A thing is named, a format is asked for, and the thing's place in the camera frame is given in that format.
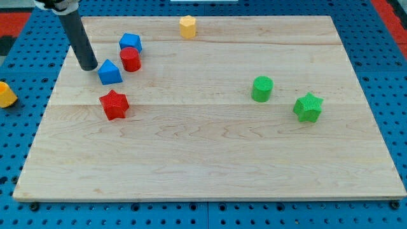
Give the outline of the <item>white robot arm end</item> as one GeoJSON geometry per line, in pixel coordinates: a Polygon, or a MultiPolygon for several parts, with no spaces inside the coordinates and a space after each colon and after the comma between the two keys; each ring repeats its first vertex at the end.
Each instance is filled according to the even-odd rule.
{"type": "Polygon", "coordinates": [[[51,10],[56,15],[68,15],[79,8],[80,0],[34,0],[41,10],[51,10]]]}

